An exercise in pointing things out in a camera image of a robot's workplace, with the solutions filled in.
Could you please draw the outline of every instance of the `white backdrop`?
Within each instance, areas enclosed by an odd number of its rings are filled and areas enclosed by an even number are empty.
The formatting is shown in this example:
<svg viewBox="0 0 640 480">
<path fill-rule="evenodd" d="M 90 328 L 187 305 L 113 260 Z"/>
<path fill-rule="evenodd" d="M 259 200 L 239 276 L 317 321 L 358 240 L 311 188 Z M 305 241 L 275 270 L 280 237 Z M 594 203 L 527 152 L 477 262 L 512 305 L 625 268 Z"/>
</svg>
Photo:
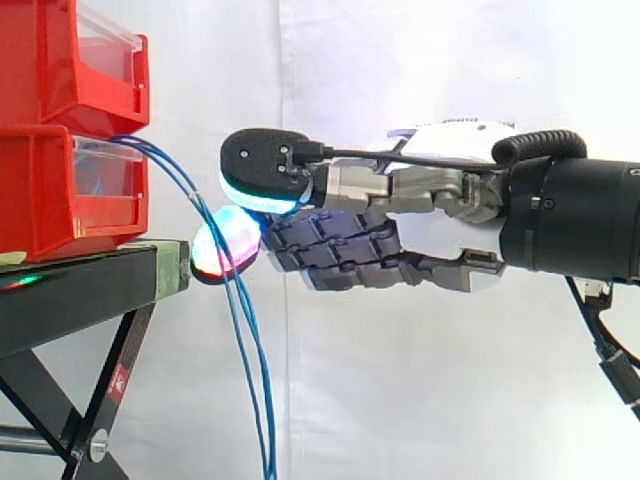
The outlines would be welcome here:
<svg viewBox="0 0 640 480">
<path fill-rule="evenodd" d="M 479 116 L 573 128 L 593 156 L 637 159 L 630 5 L 283 0 L 284 124 L 366 145 Z M 474 296 L 287 282 L 293 478 L 637 476 L 637 422 L 562 279 L 508 272 Z M 617 304 L 614 328 L 640 347 L 640 295 Z"/>
<path fill-rule="evenodd" d="M 215 153 L 245 126 L 365 145 L 388 128 L 481 116 L 570 127 L 593 156 L 638 158 L 632 2 L 89 3 L 150 37 L 143 136 L 213 208 L 226 201 Z M 177 189 L 157 171 L 152 188 L 151 233 L 190 238 L 198 219 Z M 296 276 L 285 288 L 264 259 L 247 277 L 275 380 L 280 478 L 637 476 L 638 426 L 561 279 L 511 271 L 473 296 L 429 285 L 319 294 Z M 608 316 L 636 349 L 638 307 L 625 289 Z M 114 331 L 39 351 L 80 408 Z M 112 449 L 134 480 L 257 479 L 252 428 L 223 292 L 194 284 L 158 306 Z M 57 478 L 56 466 L 2 455 L 0 478 Z"/>
</svg>

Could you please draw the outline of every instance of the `black metal stand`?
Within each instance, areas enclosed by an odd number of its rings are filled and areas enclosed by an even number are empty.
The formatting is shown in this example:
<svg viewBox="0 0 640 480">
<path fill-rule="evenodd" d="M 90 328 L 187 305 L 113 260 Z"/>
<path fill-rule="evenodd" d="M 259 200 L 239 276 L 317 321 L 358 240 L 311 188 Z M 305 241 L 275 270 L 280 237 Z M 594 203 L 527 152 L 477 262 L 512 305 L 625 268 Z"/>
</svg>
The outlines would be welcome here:
<svg viewBox="0 0 640 480">
<path fill-rule="evenodd" d="M 149 242 L 0 269 L 0 390 L 33 426 L 0 427 L 0 451 L 58 456 L 66 463 L 63 480 L 129 478 L 108 452 L 109 434 L 155 303 L 187 288 L 188 259 L 186 242 Z M 32 348 L 123 313 L 81 415 Z"/>
</svg>

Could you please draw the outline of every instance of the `stacked red bins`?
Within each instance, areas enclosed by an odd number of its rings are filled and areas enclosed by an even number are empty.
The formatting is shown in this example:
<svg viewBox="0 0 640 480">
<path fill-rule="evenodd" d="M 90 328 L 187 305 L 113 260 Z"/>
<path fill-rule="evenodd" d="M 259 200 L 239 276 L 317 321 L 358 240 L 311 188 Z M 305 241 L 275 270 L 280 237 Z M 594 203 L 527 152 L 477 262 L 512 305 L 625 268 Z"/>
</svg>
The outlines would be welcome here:
<svg viewBox="0 0 640 480">
<path fill-rule="evenodd" d="M 0 265 L 104 252 L 147 230 L 147 41 L 76 0 L 0 1 Z"/>
</svg>

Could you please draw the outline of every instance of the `blue network cable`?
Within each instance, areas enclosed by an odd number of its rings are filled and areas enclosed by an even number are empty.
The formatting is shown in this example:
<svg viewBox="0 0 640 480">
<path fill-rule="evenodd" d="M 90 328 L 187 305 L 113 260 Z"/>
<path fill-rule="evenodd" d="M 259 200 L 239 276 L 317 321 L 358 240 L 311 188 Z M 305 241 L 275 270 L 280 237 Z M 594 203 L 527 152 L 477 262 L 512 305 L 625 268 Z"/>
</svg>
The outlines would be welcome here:
<svg viewBox="0 0 640 480">
<path fill-rule="evenodd" d="M 120 145 L 126 145 L 132 148 L 135 148 L 139 152 L 143 153 L 147 157 L 149 157 L 156 165 L 158 165 L 167 175 L 171 177 L 171 179 L 178 185 L 178 187 L 182 190 L 182 192 L 187 196 L 191 204 L 194 206 L 196 211 L 203 218 L 209 229 L 211 230 L 211 235 L 213 236 L 216 251 L 218 254 L 218 261 L 220 265 L 223 265 L 223 255 L 226 256 L 230 265 L 233 265 L 231 252 L 229 250 L 229 246 L 224 238 L 224 235 L 220 231 L 220 228 L 216 224 L 213 219 L 213 215 L 209 210 L 205 200 L 202 198 L 196 185 L 191 180 L 189 175 L 180 167 L 180 165 L 175 162 L 168 154 L 160 150 L 158 147 L 153 145 L 152 143 L 134 137 L 130 135 L 118 135 L 111 139 L 113 143 L 118 143 Z M 265 416 L 267 419 L 267 432 L 268 432 L 268 441 L 269 441 L 269 454 L 267 458 L 265 441 L 264 441 L 264 433 L 262 428 L 262 417 L 260 412 L 260 407 L 258 406 L 258 400 L 255 390 L 255 385 L 253 381 L 253 375 L 251 372 L 251 366 L 249 364 L 246 348 L 244 345 L 244 340 L 242 338 L 242 331 L 240 328 L 240 323 L 238 321 L 238 314 L 235 305 L 235 300 L 233 298 L 233 293 L 231 291 L 230 280 L 226 272 L 223 272 L 223 280 L 225 291 L 227 294 L 227 299 L 229 302 L 229 310 L 231 312 L 231 318 L 233 320 L 233 328 L 236 337 L 236 342 L 238 343 L 238 349 L 240 350 L 240 356 L 242 358 L 242 364 L 245 372 L 245 376 L 247 378 L 247 384 L 249 387 L 249 393 L 251 396 L 251 403 L 253 406 L 256 430 L 258 434 L 258 440 L 260 443 L 260 454 L 262 458 L 262 472 L 265 480 L 277 480 L 277 467 L 276 467 L 276 427 L 275 427 L 275 414 L 273 407 L 273 396 L 271 391 L 271 378 L 269 375 L 269 366 L 267 363 L 266 355 L 264 353 L 264 349 L 262 348 L 262 342 L 260 340 L 260 333 L 258 331 L 258 323 L 255 315 L 255 311 L 253 308 L 253 303 L 251 301 L 251 296 L 249 295 L 249 291 L 247 287 L 235 270 L 232 271 L 232 280 L 235 281 L 236 291 L 238 295 L 238 299 L 240 300 L 240 306 L 244 313 L 245 319 L 247 321 L 247 325 L 249 327 L 249 331 L 251 332 L 251 336 L 253 338 L 255 348 L 258 354 L 258 360 L 260 363 L 260 373 L 262 377 L 262 388 L 264 391 L 264 403 L 265 403 Z"/>
</svg>

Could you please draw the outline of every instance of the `metal bolt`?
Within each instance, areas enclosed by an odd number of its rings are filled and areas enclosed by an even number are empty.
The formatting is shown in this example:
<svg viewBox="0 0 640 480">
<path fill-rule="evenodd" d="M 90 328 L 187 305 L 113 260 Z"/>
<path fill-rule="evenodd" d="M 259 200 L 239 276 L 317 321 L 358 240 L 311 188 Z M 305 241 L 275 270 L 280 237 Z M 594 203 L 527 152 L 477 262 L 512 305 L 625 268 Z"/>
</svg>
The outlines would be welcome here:
<svg viewBox="0 0 640 480">
<path fill-rule="evenodd" d="M 89 460 L 92 463 L 100 463 L 109 451 L 109 433 L 101 428 L 93 434 L 89 441 Z"/>
</svg>

